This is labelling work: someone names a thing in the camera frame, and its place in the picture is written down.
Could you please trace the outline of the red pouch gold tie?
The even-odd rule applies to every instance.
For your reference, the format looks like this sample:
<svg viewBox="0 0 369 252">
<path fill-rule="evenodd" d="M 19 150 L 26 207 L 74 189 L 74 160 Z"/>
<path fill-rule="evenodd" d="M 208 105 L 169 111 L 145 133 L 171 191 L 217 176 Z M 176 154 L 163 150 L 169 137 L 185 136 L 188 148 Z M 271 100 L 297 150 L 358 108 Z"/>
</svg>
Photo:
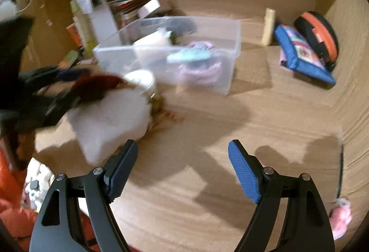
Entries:
<svg viewBox="0 0 369 252">
<path fill-rule="evenodd" d="M 125 82 L 115 75 L 82 75 L 71 87 L 70 92 L 80 103 L 101 100 L 109 90 L 114 90 Z"/>
</svg>

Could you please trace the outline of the white cloth pouch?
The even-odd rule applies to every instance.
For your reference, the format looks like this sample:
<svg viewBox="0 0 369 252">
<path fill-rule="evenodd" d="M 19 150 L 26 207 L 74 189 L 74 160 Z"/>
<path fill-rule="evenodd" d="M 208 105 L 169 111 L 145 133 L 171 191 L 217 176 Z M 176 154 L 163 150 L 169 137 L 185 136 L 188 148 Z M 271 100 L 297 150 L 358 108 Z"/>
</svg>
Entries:
<svg viewBox="0 0 369 252">
<path fill-rule="evenodd" d="M 69 123 L 90 165 L 110 157 L 129 139 L 142 138 L 151 121 L 151 106 L 139 90 L 120 89 L 67 112 Z"/>
</svg>

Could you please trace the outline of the round white plastic container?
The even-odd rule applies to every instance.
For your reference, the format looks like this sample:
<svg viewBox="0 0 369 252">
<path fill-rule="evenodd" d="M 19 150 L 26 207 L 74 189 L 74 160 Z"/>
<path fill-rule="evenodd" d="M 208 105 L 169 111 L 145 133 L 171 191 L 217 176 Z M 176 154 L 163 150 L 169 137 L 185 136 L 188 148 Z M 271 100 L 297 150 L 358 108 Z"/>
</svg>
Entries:
<svg viewBox="0 0 369 252">
<path fill-rule="evenodd" d="M 156 79 L 153 72 L 151 72 L 150 70 L 134 70 L 124 74 L 123 79 L 137 86 L 149 97 L 156 93 Z"/>
</svg>

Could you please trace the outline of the mint green tube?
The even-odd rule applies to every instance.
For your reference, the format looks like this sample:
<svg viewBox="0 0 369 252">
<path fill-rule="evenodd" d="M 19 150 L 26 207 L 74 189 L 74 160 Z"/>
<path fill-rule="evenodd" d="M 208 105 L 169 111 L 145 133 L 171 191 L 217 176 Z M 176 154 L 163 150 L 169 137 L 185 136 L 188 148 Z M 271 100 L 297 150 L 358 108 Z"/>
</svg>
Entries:
<svg viewBox="0 0 369 252">
<path fill-rule="evenodd" d="M 167 63 L 189 63 L 209 60 L 211 52 L 199 48 L 184 48 L 179 52 L 171 53 L 166 57 Z"/>
</svg>

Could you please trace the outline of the orange green tube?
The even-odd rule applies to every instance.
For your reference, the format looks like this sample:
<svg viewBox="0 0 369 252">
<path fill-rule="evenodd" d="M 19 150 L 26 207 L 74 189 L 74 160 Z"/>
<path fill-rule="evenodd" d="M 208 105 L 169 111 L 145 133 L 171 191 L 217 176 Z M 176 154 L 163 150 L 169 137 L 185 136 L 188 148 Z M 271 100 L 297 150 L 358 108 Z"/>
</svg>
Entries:
<svg viewBox="0 0 369 252">
<path fill-rule="evenodd" d="M 68 52 L 64 58 L 57 65 L 60 69 L 69 69 L 75 65 L 75 63 L 79 60 L 79 52 L 77 50 L 71 50 Z"/>
</svg>

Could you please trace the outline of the small orange box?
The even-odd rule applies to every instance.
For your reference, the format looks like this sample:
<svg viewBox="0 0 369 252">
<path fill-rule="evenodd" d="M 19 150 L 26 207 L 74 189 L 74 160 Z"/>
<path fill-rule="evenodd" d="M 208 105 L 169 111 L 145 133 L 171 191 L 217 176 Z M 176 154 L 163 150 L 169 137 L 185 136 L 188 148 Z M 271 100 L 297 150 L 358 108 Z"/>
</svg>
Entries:
<svg viewBox="0 0 369 252">
<path fill-rule="evenodd" d="M 68 31 L 69 35 L 71 36 L 77 47 L 78 48 L 83 47 L 81 37 L 79 36 L 75 24 L 70 24 L 69 26 L 66 27 L 66 30 Z"/>
</svg>

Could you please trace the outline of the white arched paper holder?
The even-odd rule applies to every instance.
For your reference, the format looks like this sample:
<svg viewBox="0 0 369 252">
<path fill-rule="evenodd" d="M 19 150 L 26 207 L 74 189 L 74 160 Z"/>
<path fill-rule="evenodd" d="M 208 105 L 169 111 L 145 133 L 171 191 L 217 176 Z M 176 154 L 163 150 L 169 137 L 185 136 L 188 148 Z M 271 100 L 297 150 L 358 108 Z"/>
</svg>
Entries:
<svg viewBox="0 0 369 252">
<path fill-rule="evenodd" d="M 76 8 L 88 19 L 96 43 L 103 43 L 118 31 L 113 13 L 106 0 L 73 0 Z"/>
</svg>

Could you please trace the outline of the white fluffy pompom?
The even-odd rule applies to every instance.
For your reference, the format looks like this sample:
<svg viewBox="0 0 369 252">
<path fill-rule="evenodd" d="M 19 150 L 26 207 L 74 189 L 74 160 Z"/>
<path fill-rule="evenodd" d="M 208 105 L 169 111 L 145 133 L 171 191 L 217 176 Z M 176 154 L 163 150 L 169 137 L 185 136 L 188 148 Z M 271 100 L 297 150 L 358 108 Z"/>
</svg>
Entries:
<svg viewBox="0 0 369 252">
<path fill-rule="evenodd" d="M 0 21 L 10 19 L 17 15 L 17 5 L 12 1 L 4 1 L 0 4 Z"/>
</svg>

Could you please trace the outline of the stack of books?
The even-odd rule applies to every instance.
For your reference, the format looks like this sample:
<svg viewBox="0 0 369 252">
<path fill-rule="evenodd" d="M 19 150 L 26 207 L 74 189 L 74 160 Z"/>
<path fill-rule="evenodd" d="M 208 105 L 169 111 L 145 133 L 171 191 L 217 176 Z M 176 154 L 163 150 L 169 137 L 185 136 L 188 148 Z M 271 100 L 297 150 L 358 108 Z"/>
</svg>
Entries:
<svg viewBox="0 0 369 252">
<path fill-rule="evenodd" d="M 138 9 L 148 0 L 110 0 L 109 5 L 119 29 L 138 19 Z"/>
</svg>

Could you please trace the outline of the small white pink box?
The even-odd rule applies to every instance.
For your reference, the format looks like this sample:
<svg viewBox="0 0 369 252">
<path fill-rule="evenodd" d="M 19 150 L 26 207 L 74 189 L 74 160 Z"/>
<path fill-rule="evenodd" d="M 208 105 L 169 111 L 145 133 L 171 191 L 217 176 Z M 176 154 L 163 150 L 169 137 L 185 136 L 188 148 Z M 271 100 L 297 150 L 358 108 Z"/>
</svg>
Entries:
<svg viewBox="0 0 369 252">
<path fill-rule="evenodd" d="M 170 15 L 172 7 L 167 0 L 150 0 L 137 11 L 139 19 L 165 17 Z"/>
</svg>

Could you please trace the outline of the clear plastic storage bin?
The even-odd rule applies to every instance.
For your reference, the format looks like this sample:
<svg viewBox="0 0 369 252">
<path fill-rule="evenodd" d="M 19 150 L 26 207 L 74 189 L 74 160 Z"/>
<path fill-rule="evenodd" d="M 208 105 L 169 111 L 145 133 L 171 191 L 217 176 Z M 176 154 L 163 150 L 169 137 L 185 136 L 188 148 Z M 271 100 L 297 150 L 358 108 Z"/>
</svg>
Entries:
<svg viewBox="0 0 369 252">
<path fill-rule="evenodd" d="M 133 43 L 166 28 L 173 45 L 136 53 Z M 166 57 L 184 48 L 211 52 L 209 60 L 167 63 Z M 153 72 L 158 83 L 194 86 L 228 94 L 241 49 L 241 23 L 229 18 L 166 16 L 136 20 L 110 36 L 93 50 L 101 68 L 123 76 L 134 70 Z"/>
</svg>

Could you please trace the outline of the pink phone under pouch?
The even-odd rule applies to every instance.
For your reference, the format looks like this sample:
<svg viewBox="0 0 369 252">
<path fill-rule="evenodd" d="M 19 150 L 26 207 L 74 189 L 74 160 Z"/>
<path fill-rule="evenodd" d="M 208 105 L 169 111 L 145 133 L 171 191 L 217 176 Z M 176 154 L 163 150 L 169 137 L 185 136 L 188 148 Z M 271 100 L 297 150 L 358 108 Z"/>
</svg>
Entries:
<svg viewBox="0 0 369 252">
<path fill-rule="evenodd" d="M 286 71 L 292 71 L 288 67 L 285 51 L 283 49 L 280 50 L 279 66 Z"/>
</svg>

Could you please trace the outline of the blue patchwork pouch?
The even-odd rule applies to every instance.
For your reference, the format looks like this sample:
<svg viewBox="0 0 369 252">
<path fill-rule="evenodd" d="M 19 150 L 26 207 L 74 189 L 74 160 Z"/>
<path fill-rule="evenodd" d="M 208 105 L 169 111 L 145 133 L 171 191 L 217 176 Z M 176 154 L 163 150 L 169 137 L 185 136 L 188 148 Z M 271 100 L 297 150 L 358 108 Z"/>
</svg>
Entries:
<svg viewBox="0 0 369 252">
<path fill-rule="evenodd" d="M 281 49 L 285 51 L 287 64 L 292 72 L 319 80 L 328 85 L 336 85 L 336 80 L 332 74 L 295 28 L 284 24 L 276 24 L 274 36 Z"/>
</svg>

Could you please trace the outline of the black orange zip case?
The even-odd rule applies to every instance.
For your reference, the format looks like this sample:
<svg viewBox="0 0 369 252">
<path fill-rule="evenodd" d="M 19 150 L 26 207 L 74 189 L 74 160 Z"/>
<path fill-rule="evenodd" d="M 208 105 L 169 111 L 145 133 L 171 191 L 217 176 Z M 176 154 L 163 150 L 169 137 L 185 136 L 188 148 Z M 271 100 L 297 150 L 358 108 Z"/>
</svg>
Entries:
<svg viewBox="0 0 369 252">
<path fill-rule="evenodd" d="M 325 67 L 332 71 L 339 56 L 339 43 L 330 23 L 318 12 L 307 11 L 297 17 L 293 24 Z"/>
</svg>

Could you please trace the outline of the cream lotion tube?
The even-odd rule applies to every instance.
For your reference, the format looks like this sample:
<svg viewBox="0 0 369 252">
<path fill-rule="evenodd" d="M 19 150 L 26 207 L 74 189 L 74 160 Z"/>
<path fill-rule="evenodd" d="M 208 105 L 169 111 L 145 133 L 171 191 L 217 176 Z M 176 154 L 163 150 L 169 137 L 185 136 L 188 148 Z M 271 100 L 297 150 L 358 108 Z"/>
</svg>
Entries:
<svg viewBox="0 0 369 252">
<path fill-rule="evenodd" d="M 274 9 L 267 8 L 265 10 L 264 27 L 261 39 L 261 45 L 263 47 L 271 45 L 276 21 L 276 11 Z"/>
</svg>

